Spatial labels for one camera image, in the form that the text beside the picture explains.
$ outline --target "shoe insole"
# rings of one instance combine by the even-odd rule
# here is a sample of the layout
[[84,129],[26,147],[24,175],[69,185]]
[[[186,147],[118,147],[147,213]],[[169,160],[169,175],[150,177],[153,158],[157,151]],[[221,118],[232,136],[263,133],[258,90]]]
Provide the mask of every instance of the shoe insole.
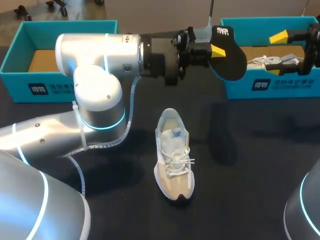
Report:
[[241,79],[247,71],[247,58],[235,41],[234,29],[213,26],[210,43],[225,50],[225,57],[213,57],[209,61],[215,73],[227,81]]

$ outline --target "blue led light strip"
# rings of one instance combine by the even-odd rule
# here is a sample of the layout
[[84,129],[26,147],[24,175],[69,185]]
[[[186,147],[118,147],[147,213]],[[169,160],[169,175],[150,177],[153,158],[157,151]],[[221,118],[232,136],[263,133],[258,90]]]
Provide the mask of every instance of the blue led light strip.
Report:
[[[13,124],[12,125],[12,134],[13,135],[16,135],[16,124]],[[20,147],[20,145],[16,145],[16,149],[18,150],[18,153],[19,153],[19,155],[20,155],[20,157],[21,157],[21,160],[25,163],[25,164],[27,164],[27,165],[29,165],[30,166],[30,164],[28,163],[28,161],[27,161],[27,159],[25,158],[25,155],[23,154],[23,152],[22,152],[22,150],[21,150],[21,147]]]
[[126,110],[124,110],[123,116],[121,117],[121,119],[117,123],[115,123],[115,124],[113,124],[111,126],[106,126],[106,127],[91,126],[90,124],[86,123],[86,121],[84,119],[82,119],[82,121],[84,122],[85,125],[87,125],[91,129],[94,129],[94,130],[107,130],[107,129],[112,129],[115,126],[117,126],[119,123],[121,123],[122,120],[125,118],[125,116],[126,116]]
[[40,208],[38,218],[36,219],[35,224],[31,230],[31,232],[29,233],[29,236],[26,238],[26,240],[32,240],[32,238],[35,236],[35,234],[40,226],[40,223],[42,221],[42,218],[45,215],[45,211],[46,211],[46,207],[47,207],[47,203],[48,203],[48,196],[49,196],[48,180],[47,180],[46,176],[41,171],[39,171],[39,173],[41,174],[41,176],[43,178],[44,196],[43,196],[43,201],[42,201],[42,205]]
[[[12,134],[13,135],[16,135],[16,132],[17,132],[17,129],[16,129],[16,124],[13,124],[12,125]],[[22,161],[29,165],[30,164],[28,163],[26,157],[24,156],[22,150],[21,150],[21,147],[20,145],[16,145],[16,149],[22,159]],[[46,207],[47,207],[47,203],[48,203],[48,197],[49,197],[49,186],[48,186],[48,180],[47,180],[47,177],[41,172],[39,171],[39,173],[41,174],[42,176],[42,179],[43,179],[43,183],[44,183],[44,196],[43,196],[43,201],[42,201],[42,205],[41,205],[41,208],[40,208],[40,212],[39,212],[39,215],[35,221],[35,224],[31,230],[31,232],[29,233],[28,237],[26,238],[26,240],[32,240],[32,238],[35,236],[39,226],[40,226],[40,223],[45,215],[45,211],[46,211]]]
[[307,211],[306,211],[306,209],[305,209],[304,202],[303,202],[303,200],[302,200],[302,188],[303,188],[305,179],[306,179],[306,177],[307,177],[308,174],[309,174],[309,173],[307,173],[307,174],[305,175],[304,179],[302,180],[301,186],[300,186],[300,202],[301,202],[302,211],[303,211],[303,213],[304,213],[304,215],[305,215],[306,220],[309,222],[309,224],[311,225],[311,227],[313,228],[313,230],[320,236],[320,231],[319,231],[319,230],[316,228],[316,226],[312,223],[312,221],[311,221],[310,217],[308,216]]

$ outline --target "teal box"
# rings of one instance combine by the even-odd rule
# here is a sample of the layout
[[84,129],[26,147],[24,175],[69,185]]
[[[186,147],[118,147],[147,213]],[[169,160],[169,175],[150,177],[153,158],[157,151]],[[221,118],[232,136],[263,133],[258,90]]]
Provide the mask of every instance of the teal box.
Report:
[[0,68],[0,77],[15,103],[72,102],[72,77],[60,72],[28,72],[35,51],[54,50],[58,36],[64,33],[117,32],[115,20],[22,22]]
[[[221,19],[221,25],[233,28],[235,41],[240,47],[269,46],[269,37],[285,29],[307,30],[314,23],[318,23],[316,18],[309,16]],[[294,45],[304,46],[304,42],[295,42]],[[264,69],[247,69],[242,79],[224,80],[224,84],[228,99],[320,97],[320,68],[313,67],[305,76],[297,73],[277,76]]]

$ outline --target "black tablecloth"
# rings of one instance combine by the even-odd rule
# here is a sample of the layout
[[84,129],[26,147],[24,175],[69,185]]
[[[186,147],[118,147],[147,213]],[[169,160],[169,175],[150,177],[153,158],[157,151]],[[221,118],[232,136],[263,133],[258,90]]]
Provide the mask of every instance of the black tablecloth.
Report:
[[[131,83],[122,83],[127,106]],[[177,87],[142,78],[134,101],[131,131],[121,145],[74,156],[91,209],[89,239],[286,239],[286,201],[320,156],[320,99],[227,102],[222,82],[194,67]],[[154,134],[165,108],[180,113],[196,159],[194,196],[185,208],[172,206],[154,177]],[[14,104],[1,83],[0,127],[71,109]],[[44,158],[34,167],[81,189],[66,158]]]

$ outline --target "sneaker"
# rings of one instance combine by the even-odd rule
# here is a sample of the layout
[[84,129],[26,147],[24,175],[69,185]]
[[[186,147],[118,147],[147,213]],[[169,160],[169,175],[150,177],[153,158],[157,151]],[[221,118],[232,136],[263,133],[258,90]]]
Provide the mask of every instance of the sneaker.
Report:
[[179,113],[172,108],[163,111],[155,130],[158,161],[154,167],[156,182],[163,194],[173,201],[184,201],[195,189],[195,177],[189,157],[189,132]]

